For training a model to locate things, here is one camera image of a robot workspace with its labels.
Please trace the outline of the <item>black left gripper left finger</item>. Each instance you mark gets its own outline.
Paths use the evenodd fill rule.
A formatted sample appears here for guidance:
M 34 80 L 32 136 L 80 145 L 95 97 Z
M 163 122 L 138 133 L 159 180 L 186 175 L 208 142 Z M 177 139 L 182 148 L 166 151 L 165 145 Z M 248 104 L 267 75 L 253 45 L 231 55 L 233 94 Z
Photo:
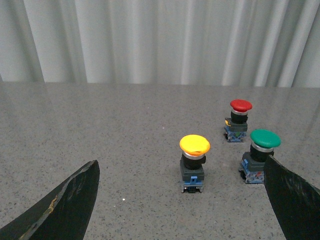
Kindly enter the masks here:
M 97 160 L 89 161 L 0 230 L 2 240 L 82 240 L 96 202 Z

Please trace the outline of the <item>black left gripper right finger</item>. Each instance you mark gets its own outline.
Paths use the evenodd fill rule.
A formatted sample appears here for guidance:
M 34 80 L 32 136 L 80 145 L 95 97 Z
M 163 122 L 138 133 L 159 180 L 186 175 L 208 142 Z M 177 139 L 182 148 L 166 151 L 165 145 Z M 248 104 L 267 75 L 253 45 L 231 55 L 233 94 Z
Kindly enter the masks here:
M 287 240 L 320 238 L 320 190 L 269 155 L 264 186 Z

